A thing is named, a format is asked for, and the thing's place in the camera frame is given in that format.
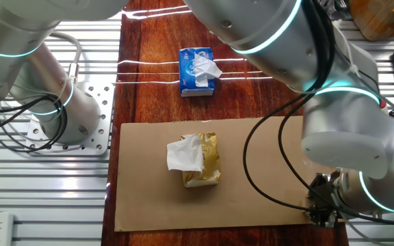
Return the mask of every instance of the black cable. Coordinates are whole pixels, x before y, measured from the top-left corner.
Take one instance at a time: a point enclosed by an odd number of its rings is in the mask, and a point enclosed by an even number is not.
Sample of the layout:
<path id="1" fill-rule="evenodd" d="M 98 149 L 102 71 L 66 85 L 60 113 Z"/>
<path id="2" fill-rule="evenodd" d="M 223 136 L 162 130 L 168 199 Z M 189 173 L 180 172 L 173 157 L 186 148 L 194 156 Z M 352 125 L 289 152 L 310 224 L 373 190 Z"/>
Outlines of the black cable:
<path id="1" fill-rule="evenodd" d="M 15 141 L 18 145 L 20 145 L 21 147 L 27 148 L 29 150 L 19 150 L 13 147 L 8 146 L 7 144 L 5 144 L 1 139 L 0 139 L 0 144 L 8 149 L 10 149 L 11 151 L 14 152 L 24 152 L 24 153 L 31 153 L 31 152 L 35 152 L 35 151 L 39 151 L 39 150 L 44 150 L 45 148 L 48 148 L 50 146 L 52 146 L 53 144 L 55 144 L 55 142 L 57 142 L 60 137 L 63 135 L 64 131 L 66 130 L 66 126 L 68 124 L 68 117 L 67 117 L 67 113 L 66 113 L 66 109 L 64 108 L 64 106 L 62 105 L 61 101 L 58 101 L 58 103 L 54 104 L 56 109 L 57 109 L 57 113 L 60 112 L 60 110 L 62 110 L 62 113 L 60 114 L 60 121 L 59 121 L 59 126 L 58 126 L 58 131 L 56 131 L 56 134 L 48 141 L 46 142 L 43 146 L 39 147 L 39 148 L 32 148 L 30 146 L 26 146 L 24 144 L 22 144 L 21 142 L 17 141 L 15 138 L 13 138 L 7 131 L 6 129 L 2 126 L 2 129 L 4 131 L 4 133 L 7 134 L 8 137 L 10 137 L 10 139 L 12 139 L 13 141 Z"/>
<path id="2" fill-rule="evenodd" d="M 0 109 L 0 113 L 13 112 L 13 111 L 16 111 L 16 110 L 23 110 L 25 108 L 29 109 L 29 108 L 33 107 L 34 105 L 36 105 L 38 102 L 41 102 L 41 101 L 44 101 L 44 100 L 50 100 L 50 98 L 52 98 L 52 95 L 46 95 L 46 96 L 43 96 L 41 98 L 35 99 L 35 100 L 25 104 L 25 105 L 21 105 L 19 107 L 13 107 L 13 108 L 9 108 L 9 109 Z"/>
<path id="3" fill-rule="evenodd" d="M 44 100 L 49 100 L 49 101 L 51 101 L 51 102 L 54 102 L 50 96 L 45 96 L 45 97 L 39 98 L 39 99 L 37 99 L 37 100 L 34 100 L 34 101 L 30 102 L 30 103 L 27 103 L 26 105 L 23 105 L 23 106 L 21 107 L 21 110 L 20 110 L 20 111 L 16 112 L 12 117 L 8 118 L 6 121 L 2 122 L 2 123 L 0 124 L 0 127 L 5 126 L 6 124 L 10 123 L 12 120 L 14 120 L 14 119 L 15 119 L 16 117 L 18 117 L 20 114 L 22 114 L 22 113 L 25 112 L 26 110 L 30 109 L 31 107 L 33 107 L 35 104 L 37 104 L 37 103 L 39 103 L 39 102 L 42 102 L 42 101 L 44 101 Z"/>
<path id="4" fill-rule="evenodd" d="M 321 23 L 319 21 L 319 17 L 314 14 L 315 11 L 313 9 L 312 3 L 309 0 L 303 1 L 302 2 L 302 9 L 304 10 L 306 17 L 308 19 L 308 23 L 310 24 L 310 26 L 312 25 L 311 23 Z M 328 73 L 332 67 L 332 63 L 334 61 L 334 44 L 330 44 L 325 43 L 323 38 L 325 35 L 328 34 L 328 31 L 326 31 L 326 28 L 324 27 L 324 25 L 316 25 L 316 28 L 311 28 L 311 33 L 313 34 L 313 40 L 315 43 L 315 48 L 316 48 L 316 54 L 317 54 L 317 80 L 316 82 L 313 84 L 313 86 L 311 86 L 311 88 L 309 88 L 307 91 L 312 91 L 312 90 L 316 90 L 319 89 L 326 81 L 326 78 L 328 77 Z M 262 118 L 261 120 L 259 120 L 259 122 L 253 127 L 253 129 L 250 131 L 247 140 L 244 144 L 244 150 L 243 150 L 243 167 L 244 167 L 244 172 L 246 173 L 246 177 L 249 181 L 249 183 L 252 185 L 252 187 L 259 193 L 261 194 L 263 197 L 269 199 L 272 202 L 275 202 L 277 204 L 280 204 L 282 206 L 287 206 L 290 208 L 294 208 L 294 209 L 299 209 L 299 210 L 305 210 L 305 211 L 323 211 L 323 210 L 317 210 L 317 209 L 312 209 L 312 208 L 305 208 L 305 207 L 301 207 L 301 206 L 296 206 L 293 204 L 288 204 L 286 202 L 282 202 L 280 200 L 277 200 L 271 196 L 269 196 L 268 194 L 266 194 L 265 192 L 263 192 L 262 190 L 260 190 L 260 188 L 258 188 L 258 186 L 255 185 L 255 183 L 253 182 L 252 178 L 250 177 L 250 174 L 248 172 L 248 168 L 247 168 L 247 149 L 248 149 L 248 145 L 249 142 L 254 134 L 254 132 L 256 131 L 256 129 L 258 129 L 258 127 L 260 127 L 260 125 L 262 123 L 264 123 L 264 121 L 266 121 L 268 118 L 270 118 L 271 116 L 273 116 L 274 114 L 282 111 L 283 109 L 285 109 L 286 107 L 292 105 L 293 103 L 298 102 L 300 99 L 304 98 L 304 95 L 299 95 L 297 98 L 295 98 L 294 100 L 284 104 L 282 107 L 278 108 L 277 110 L 269 113 L 268 115 L 266 115 L 264 118 Z"/>
<path id="5" fill-rule="evenodd" d="M 60 110 L 59 110 L 60 107 L 61 107 L 61 102 L 60 102 L 60 105 L 56 105 L 57 114 L 60 112 Z M 63 121 L 62 121 L 62 118 L 60 118 L 59 126 L 58 126 L 58 129 L 59 129 L 59 130 L 56 132 L 56 134 L 55 134 L 52 138 L 50 138 L 50 140 L 49 140 L 48 142 L 46 142 L 46 143 L 45 143 L 43 146 L 41 146 L 40 148 L 32 148 L 32 147 L 30 147 L 30 146 L 26 146 L 25 144 L 19 142 L 19 141 L 16 140 L 13 136 L 11 136 L 11 134 L 9 134 L 9 132 L 7 132 L 7 130 L 5 129 L 4 126 L 2 126 L 1 129 L 4 131 L 4 133 L 5 133 L 11 140 L 13 140 L 13 141 L 14 141 L 15 143 L 17 143 L 19 146 L 31 150 L 31 151 L 25 151 L 25 152 L 35 152 L 35 151 L 44 150 L 45 148 L 51 147 L 51 146 L 54 144 L 54 142 L 57 141 L 57 140 L 60 138 L 60 137 L 59 137 L 59 134 L 60 134 L 60 131 L 61 131 L 61 129 L 62 129 L 62 126 L 63 126 Z M 19 152 L 19 151 L 18 151 L 17 149 L 15 149 L 15 148 L 10 148 L 10 147 L 9 147 L 9 149 L 12 150 L 12 151 L 15 151 L 15 152 Z"/>

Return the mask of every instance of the white tissue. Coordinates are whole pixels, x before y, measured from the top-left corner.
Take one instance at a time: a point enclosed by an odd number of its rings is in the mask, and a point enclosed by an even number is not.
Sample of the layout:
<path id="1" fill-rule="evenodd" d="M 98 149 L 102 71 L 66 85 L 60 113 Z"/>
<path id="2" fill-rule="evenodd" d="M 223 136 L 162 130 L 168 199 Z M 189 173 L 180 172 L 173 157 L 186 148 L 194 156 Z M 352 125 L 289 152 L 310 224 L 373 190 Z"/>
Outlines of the white tissue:
<path id="1" fill-rule="evenodd" d="M 194 65 L 196 70 L 196 87 L 207 87 L 208 79 L 218 78 L 222 71 L 215 62 L 194 53 Z"/>
<path id="2" fill-rule="evenodd" d="M 168 170 L 201 172 L 203 170 L 202 142 L 199 136 L 186 135 L 167 145 Z"/>

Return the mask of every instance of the tissue box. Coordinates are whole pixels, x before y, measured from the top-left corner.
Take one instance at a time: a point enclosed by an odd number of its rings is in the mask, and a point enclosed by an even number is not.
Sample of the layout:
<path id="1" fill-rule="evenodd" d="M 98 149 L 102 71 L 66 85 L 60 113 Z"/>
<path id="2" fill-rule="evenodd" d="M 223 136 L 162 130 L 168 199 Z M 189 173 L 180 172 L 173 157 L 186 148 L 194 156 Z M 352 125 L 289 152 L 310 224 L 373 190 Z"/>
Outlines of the tissue box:
<path id="1" fill-rule="evenodd" d="M 208 79 L 207 87 L 196 86 L 196 69 L 194 56 L 200 55 L 213 60 L 211 48 L 187 48 L 179 51 L 179 80 L 181 96 L 212 96 L 215 89 L 214 79 Z"/>
<path id="2" fill-rule="evenodd" d="M 202 142 L 203 170 L 201 172 L 182 171 L 185 187 L 216 185 L 221 176 L 220 156 L 217 152 L 217 135 L 215 133 L 199 133 Z"/>

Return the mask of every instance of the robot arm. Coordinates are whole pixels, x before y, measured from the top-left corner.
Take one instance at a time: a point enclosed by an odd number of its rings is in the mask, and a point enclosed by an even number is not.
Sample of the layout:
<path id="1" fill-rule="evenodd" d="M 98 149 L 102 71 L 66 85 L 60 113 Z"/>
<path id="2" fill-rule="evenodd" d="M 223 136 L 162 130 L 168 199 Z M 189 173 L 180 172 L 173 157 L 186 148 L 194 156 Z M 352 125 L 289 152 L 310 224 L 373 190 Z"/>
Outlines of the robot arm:
<path id="1" fill-rule="evenodd" d="M 45 88 L 59 88 L 58 83 L 68 76 L 58 77 L 52 72 L 60 74 L 63 70 L 41 46 L 43 40 L 63 19 L 107 18 L 127 2 L 0 0 L 0 100 L 11 90 L 21 68 L 21 72 L 39 78 L 36 81 L 44 81 Z M 314 84 L 317 49 L 301 0 L 185 2 L 208 29 L 265 74 L 295 90 L 305 91 Z M 380 112 L 376 95 L 361 83 L 362 79 L 377 88 L 376 63 L 360 48 L 346 46 L 343 35 L 334 30 L 338 52 L 324 86 L 338 81 L 305 105 L 302 147 L 315 162 L 346 168 L 336 181 L 336 193 L 346 206 L 363 213 L 393 212 L 394 119 Z M 348 57 L 363 71 L 361 78 L 346 72 L 351 66 Z M 22 82 L 31 85 L 31 81 Z M 70 118 L 89 100 L 77 89 L 74 93 L 78 96 L 66 106 Z M 68 89 L 62 99 L 69 100 L 69 95 Z M 45 115 L 43 121 L 49 121 L 48 117 Z M 69 121 L 74 122 L 70 131 L 78 132 L 77 122 L 88 120 L 77 116 Z"/>
<path id="2" fill-rule="evenodd" d="M 300 91 L 314 83 L 316 47 L 301 0 L 184 1 L 221 41 L 265 74 Z M 317 163 L 344 168 L 335 192 L 345 206 L 368 214 L 394 212 L 394 119 L 380 111 L 379 91 L 361 83 L 378 88 L 375 60 L 346 46 L 335 27 L 334 36 L 338 52 L 324 87 L 338 81 L 305 105 L 303 151 Z M 363 71 L 360 78 L 345 74 L 349 57 Z"/>

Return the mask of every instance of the blue tissue box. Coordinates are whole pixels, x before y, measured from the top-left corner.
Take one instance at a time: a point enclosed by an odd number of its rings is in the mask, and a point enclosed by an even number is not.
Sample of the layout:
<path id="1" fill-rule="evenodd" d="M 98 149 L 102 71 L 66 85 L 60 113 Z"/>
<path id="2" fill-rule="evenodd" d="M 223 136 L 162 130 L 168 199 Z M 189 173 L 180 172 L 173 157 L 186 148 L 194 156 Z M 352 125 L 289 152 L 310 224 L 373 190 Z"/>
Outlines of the blue tissue box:
<path id="1" fill-rule="evenodd" d="M 187 48 L 179 51 L 181 96 L 212 96 L 215 89 L 214 79 L 208 79 L 207 87 L 196 86 L 196 69 L 194 67 L 194 56 L 196 54 L 213 61 L 211 48 Z"/>

